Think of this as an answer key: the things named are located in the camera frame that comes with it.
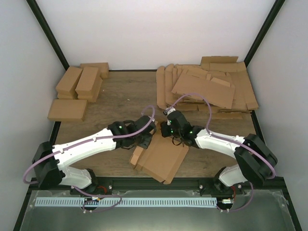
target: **folded cardboard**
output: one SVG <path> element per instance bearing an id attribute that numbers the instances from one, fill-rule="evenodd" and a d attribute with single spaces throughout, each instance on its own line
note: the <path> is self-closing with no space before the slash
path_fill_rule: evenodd
<path id="1" fill-rule="evenodd" d="M 78 94 L 76 92 L 74 95 L 62 95 L 58 93 L 57 97 L 58 99 L 63 99 L 63 100 L 76 100 L 78 99 Z"/>
<path id="2" fill-rule="evenodd" d="M 85 66 L 76 87 L 78 96 L 82 95 L 92 97 L 99 79 L 100 70 L 97 67 Z"/>
<path id="3" fill-rule="evenodd" d="M 100 93 L 100 90 L 101 90 L 101 86 L 102 86 L 102 82 L 103 80 L 101 78 L 98 78 L 97 80 L 97 83 L 96 85 L 94 86 L 94 92 L 93 92 L 93 95 L 92 96 L 84 96 L 84 95 L 78 95 L 78 98 L 80 100 L 87 100 L 88 102 L 90 103 L 95 103 L 97 98 L 98 98 L 98 95 Z"/>
<path id="4" fill-rule="evenodd" d="M 228 64 L 236 63 L 238 56 L 204 56 L 201 58 L 200 66 L 202 69 L 209 71 L 210 63 Z"/>
<path id="5" fill-rule="evenodd" d="M 169 64 L 165 69 L 165 96 L 166 103 L 172 105 L 177 97 L 171 92 L 173 88 L 173 64 Z"/>
<path id="6" fill-rule="evenodd" d="M 70 66 L 56 86 L 57 92 L 61 95 L 74 97 L 76 93 L 75 88 L 78 84 L 81 73 L 81 68 Z"/>
<path id="7" fill-rule="evenodd" d="M 108 78 L 109 75 L 109 65 L 108 63 L 93 63 L 93 64 L 80 64 L 80 68 L 84 68 L 85 66 L 97 67 L 101 72 L 101 78 Z"/>
<path id="8" fill-rule="evenodd" d="M 212 78 L 207 80 L 195 76 L 190 76 L 182 72 L 176 85 L 172 89 L 174 94 L 188 94 L 191 92 L 198 93 L 204 96 L 211 104 L 231 109 L 234 98 L 235 86 L 226 86 L 222 84 L 220 79 Z M 188 96 L 192 99 L 202 100 L 200 96 L 191 95 Z"/>
<path id="9" fill-rule="evenodd" d="M 148 149 L 137 147 L 130 164 L 157 181 L 170 184 L 188 152 L 188 146 L 175 146 L 171 138 L 161 136 L 159 124 L 156 129 Z"/>
<path id="10" fill-rule="evenodd" d="M 174 89 L 174 87 L 178 83 L 180 76 L 184 73 L 187 76 L 198 77 L 210 81 L 211 84 L 219 84 L 220 88 L 231 88 L 231 94 L 225 91 L 221 94 L 221 91 L 211 88 L 212 99 L 214 99 L 214 101 L 210 101 L 213 113 L 249 113 L 251 110 L 257 109 L 258 104 L 253 93 L 245 63 L 237 63 L 237 59 L 238 57 L 236 56 L 205 56 L 202 57 L 200 65 L 177 64 L 173 67 L 173 70 L 171 70 L 172 66 L 169 65 L 166 68 L 168 73 L 164 71 L 164 67 L 160 67 L 156 73 L 156 80 L 157 77 L 160 77 L 160 79 L 164 78 L 164 81 L 157 82 L 157 104 L 162 105 L 159 107 L 165 109 L 166 106 L 171 106 L 175 100 L 183 94 L 180 91 L 175 93 L 176 89 Z M 171 83 L 171 75 L 169 72 L 172 72 L 173 88 L 171 94 L 169 91 Z M 201 93 L 208 98 L 207 95 L 204 94 L 206 88 L 203 87 L 203 89 L 201 89 L 200 81 L 201 80 L 198 80 L 197 83 L 193 83 L 193 81 L 188 81 L 186 79 L 185 83 L 182 83 L 182 88 L 185 89 L 183 92 L 191 93 L 196 92 L 196 89 L 200 89 Z M 220 99 L 222 98 L 226 100 L 223 100 L 225 104 L 221 104 L 222 101 Z M 209 112 L 208 107 L 201 98 L 198 97 L 185 97 L 177 103 L 177 107 L 183 111 L 199 110 Z"/>
<path id="11" fill-rule="evenodd" d="M 160 66 L 156 71 L 156 98 L 157 106 L 161 109 L 166 109 L 165 97 L 165 67 Z"/>
<path id="12" fill-rule="evenodd" d="M 86 100 L 54 100 L 51 104 L 48 119 L 61 122 L 81 122 L 87 108 Z"/>

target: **cardboard piece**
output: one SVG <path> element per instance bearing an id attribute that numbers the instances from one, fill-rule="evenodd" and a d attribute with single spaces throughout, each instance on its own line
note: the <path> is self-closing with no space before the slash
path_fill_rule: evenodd
<path id="1" fill-rule="evenodd" d="M 62 95 L 58 93 L 57 97 L 58 99 L 63 99 L 63 100 L 76 100 L 78 99 L 78 94 L 76 92 L 74 95 Z"/>
<path id="2" fill-rule="evenodd" d="M 94 86 L 94 92 L 93 92 L 93 95 L 92 96 L 83 96 L 83 95 L 79 95 L 78 98 L 80 100 L 87 100 L 88 102 L 90 103 L 95 103 L 97 98 L 98 98 L 98 95 L 100 93 L 100 89 L 101 89 L 101 86 L 102 86 L 102 82 L 103 80 L 101 78 L 98 78 L 97 80 L 97 84 Z"/>
<path id="3" fill-rule="evenodd" d="M 141 159 L 143 153 L 144 153 L 144 150 L 143 148 L 137 146 L 133 155 L 131 155 L 130 159 L 129 159 L 129 163 L 130 165 L 135 168 L 137 163 L 139 162 L 139 160 Z"/>
<path id="4" fill-rule="evenodd" d="M 237 77 L 241 85 L 241 90 L 243 92 L 247 108 L 249 110 L 257 109 L 258 103 L 254 95 L 254 90 L 252 89 L 247 71 L 237 72 Z"/>
<path id="5" fill-rule="evenodd" d="M 78 96 L 93 96 L 95 86 L 98 84 L 99 78 L 100 71 L 97 67 L 85 66 L 76 87 Z"/>
<path id="6" fill-rule="evenodd" d="M 204 56 L 201 58 L 200 66 L 202 67 L 202 69 L 209 71 L 210 63 L 218 63 L 218 64 L 236 63 L 237 59 L 238 56 Z"/>
<path id="7" fill-rule="evenodd" d="M 87 108 L 86 100 L 54 100 L 48 119 L 61 122 L 82 122 Z"/>
<path id="8" fill-rule="evenodd" d="M 173 88 L 173 67 L 173 64 L 169 64 L 165 69 L 165 97 L 168 105 L 172 105 L 177 100 L 177 97 L 171 92 Z"/>
<path id="9" fill-rule="evenodd" d="M 161 109 L 166 109 L 165 99 L 165 67 L 160 66 L 156 71 L 156 99 L 157 106 Z"/>
<path id="10" fill-rule="evenodd" d="M 158 139 L 155 151 L 147 157 L 142 171 L 159 182 L 170 184 L 188 152 L 188 146 L 175 146 L 171 138 L 163 138 L 161 134 L 155 139 Z"/>
<path id="11" fill-rule="evenodd" d="M 223 84 L 213 81 L 213 79 L 209 81 L 206 79 L 190 76 L 182 72 L 172 90 L 172 93 L 183 95 L 190 92 L 196 92 L 203 95 L 213 105 L 231 109 L 235 87 L 234 85 L 227 87 Z M 196 95 L 189 97 L 202 100 L 199 96 Z"/>
<path id="12" fill-rule="evenodd" d="M 243 119 L 243 116 L 240 112 L 221 112 L 214 113 L 212 119 Z"/>
<path id="13" fill-rule="evenodd" d="M 108 78 L 109 75 L 109 64 L 108 63 L 93 63 L 93 64 L 80 64 L 80 68 L 85 66 L 97 67 L 101 72 L 101 78 Z"/>
<path id="14" fill-rule="evenodd" d="M 81 68 L 70 66 L 56 86 L 57 92 L 61 95 L 74 97 L 76 93 L 75 88 L 78 84 L 81 73 Z"/>
<path id="15" fill-rule="evenodd" d="M 171 138 L 163 138 L 160 123 L 156 129 L 148 149 L 136 147 L 130 164 L 135 170 L 142 170 L 157 181 L 170 184 L 188 152 L 188 146 L 175 146 Z"/>

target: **cable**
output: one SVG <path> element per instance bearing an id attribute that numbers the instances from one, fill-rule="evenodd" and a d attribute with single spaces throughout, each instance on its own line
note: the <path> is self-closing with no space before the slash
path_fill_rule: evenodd
<path id="1" fill-rule="evenodd" d="M 254 186 L 252 185 L 251 182 L 249 182 L 249 184 L 250 184 L 250 187 L 251 187 L 251 192 L 250 192 L 251 195 L 250 195 L 249 201 L 240 208 L 237 208 L 237 209 L 234 209 L 234 210 L 226 210 L 228 213 L 240 211 L 240 210 L 246 208 L 250 204 L 250 202 L 252 201 L 252 198 L 254 197 Z M 216 206 L 216 208 L 219 209 L 220 211 L 224 211 L 223 209 L 219 208 L 218 205 Z"/>
<path id="2" fill-rule="evenodd" d="M 117 203 L 115 203 L 114 205 L 112 205 L 112 206 L 110 206 L 110 207 L 108 207 L 108 208 L 100 209 L 100 210 L 92 210 L 91 213 L 99 213 L 99 212 L 107 211 L 107 210 L 109 210 L 109 209 L 112 209 L 112 208 L 116 207 L 116 206 L 117 206 L 118 204 L 120 204 L 121 201 L 122 201 L 122 197 L 121 197 L 120 195 L 94 195 L 94 194 L 89 194 L 89 193 L 87 193 L 87 192 L 84 192 L 84 191 L 82 191 L 80 188 L 78 188 L 78 187 L 76 187 L 76 186 L 72 186 L 72 188 L 75 188 L 76 191 L 78 191 L 79 193 L 84 194 L 85 196 L 89 196 L 89 197 L 98 197 L 98 198 L 102 198 L 102 199 L 104 199 L 104 198 L 106 198 L 106 197 L 109 197 L 109 198 L 110 198 L 110 197 L 112 197 L 112 198 L 115 198 L 115 197 L 120 198 L 120 200 L 119 200 Z M 86 202 L 82 205 L 82 209 L 83 209 L 84 213 L 86 212 L 85 205 L 88 204 L 88 203 L 90 203 L 90 202 L 92 202 L 92 201 L 95 201 L 95 200 L 86 201 Z"/>
<path id="3" fill-rule="evenodd" d="M 269 179 L 273 179 L 275 178 L 276 176 L 276 171 L 275 169 L 273 168 L 273 166 L 265 159 L 263 158 L 263 156 L 261 156 L 259 153 L 257 153 L 255 150 L 253 150 L 252 148 L 248 147 L 247 145 L 243 144 L 243 143 L 240 143 L 240 142 L 237 142 L 237 141 L 233 141 L 233 140 L 229 140 L 227 138 L 224 138 L 222 136 L 218 136 L 218 135 L 215 135 L 213 134 L 210 129 L 208 128 L 210 122 L 211 122 L 211 119 L 212 119 L 212 109 L 211 109 L 211 106 L 209 104 L 209 102 L 206 100 L 205 97 L 203 97 L 202 95 L 198 94 L 198 93 L 188 93 L 188 94 L 185 94 L 185 95 L 182 95 L 181 97 L 178 98 L 178 100 L 176 100 L 169 108 L 167 108 L 167 111 L 169 111 L 172 107 L 174 107 L 181 99 L 183 99 L 184 97 L 186 96 L 189 96 L 189 95 L 197 95 L 199 96 L 200 98 L 202 98 L 204 100 L 204 102 L 206 102 L 207 106 L 208 106 L 208 109 L 210 111 L 210 115 L 209 115 L 209 118 L 208 118 L 208 121 L 206 123 L 206 126 L 205 126 L 205 129 L 206 131 L 208 132 L 208 134 L 210 134 L 211 136 L 215 137 L 215 138 L 218 138 L 220 140 L 223 140 L 223 141 L 228 141 L 228 142 L 231 142 L 231 143 L 235 143 L 243 148 L 245 148 L 246 150 L 250 151 L 252 154 L 254 154 L 255 156 L 257 156 L 260 160 L 262 160 L 269 168 L 270 170 L 272 171 L 272 175 L 269 177 Z"/>
<path id="4" fill-rule="evenodd" d="M 141 132 L 144 131 L 144 130 L 150 125 L 150 123 L 154 120 L 155 108 L 154 108 L 153 105 L 146 106 L 146 107 L 143 109 L 143 111 L 141 112 L 141 115 L 143 116 L 145 110 L 147 110 L 148 108 L 152 108 L 152 115 L 151 115 L 151 117 L 150 117 L 149 122 L 147 122 L 147 124 L 146 124 L 144 127 L 142 127 L 140 130 L 135 131 L 135 132 L 133 132 L 133 133 L 131 133 L 131 134 L 127 134 L 127 135 L 101 136 L 101 137 L 97 137 L 96 140 L 113 139 L 113 138 L 127 138 L 127 137 L 135 136 L 135 135 L 141 133 Z M 82 144 L 85 144 L 85 143 L 88 143 L 88 142 L 91 142 L 91 141 L 94 142 L 93 139 L 88 139 L 88 140 L 85 140 L 85 141 L 81 141 L 81 142 L 76 143 L 76 144 L 73 144 L 73 145 L 71 145 L 71 146 L 69 146 L 69 147 L 63 148 L 63 151 L 67 151 L 67 150 L 69 150 L 69 149 L 71 149 L 71 148 L 75 148 L 75 147 L 77 147 L 77 146 L 79 146 L 79 145 L 82 145 Z M 42 163 L 43 161 L 45 161 L 45 160 L 47 160 L 48 158 L 51 158 L 51 157 L 53 157 L 54 155 L 57 155 L 57 154 L 59 154 L 59 153 L 60 153 L 60 151 L 51 153 L 51 154 L 49 154 L 49 155 L 47 155 L 47 156 L 45 156 L 45 157 L 39 159 L 39 160 L 36 161 L 35 163 L 33 163 L 33 164 L 25 171 L 25 173 L 24 173 L 24 175 L 23 175 L 23 182 L 24 182 L 25 184 L 36 184 L 36 183 L 38 183 L 38 181 L 27 181 L 27 180 L 26 180 L 26 177 L 27 177 L 28 173 L 29 173 L 29 172 L 31 171 L 31 169 L 33 169 L 35 166 L 39 165 L 39 164 Z"/>

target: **white wall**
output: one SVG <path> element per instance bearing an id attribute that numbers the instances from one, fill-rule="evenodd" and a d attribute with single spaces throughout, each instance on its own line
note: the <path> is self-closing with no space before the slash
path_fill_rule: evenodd
<path id="1" fill-rule="evenodd" d="M 286 1 L 248 71 L 267 145 L 278 157 L 304 230 L 308 229 L 308 30 L 306 0 Z"/>
<path id="2" fill-rule="evenodd" d="M 25 0 L 2 0 L 0 21 L 0 224 L 9 231 L 28 188 L 22 175 L 50 137 L 47 114 L 64 69 Z"/>
<path id="3" fill-rule="evenodd" d="M 37 0 L 68 62 L 111 69 L 242 61 L 274 0 Z"/>

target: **gray floor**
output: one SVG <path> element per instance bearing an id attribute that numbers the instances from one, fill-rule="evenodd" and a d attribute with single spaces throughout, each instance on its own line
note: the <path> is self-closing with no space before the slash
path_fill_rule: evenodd
<path id="1" fill-rule="evenodd" d="M 220 213 L 215 208 L 114 208 L 107 212 L 83 214 L 80 208 L 33 207 L 33 193 L 22 231 L 293 231 L 293 224 L 282 194 L 254 193 L 252 203 L 239 212 Z M 127 197 L 195 196 L 193 192 L 129 192 Z M 236 197 L 241 206 L 249 195 Z"/>

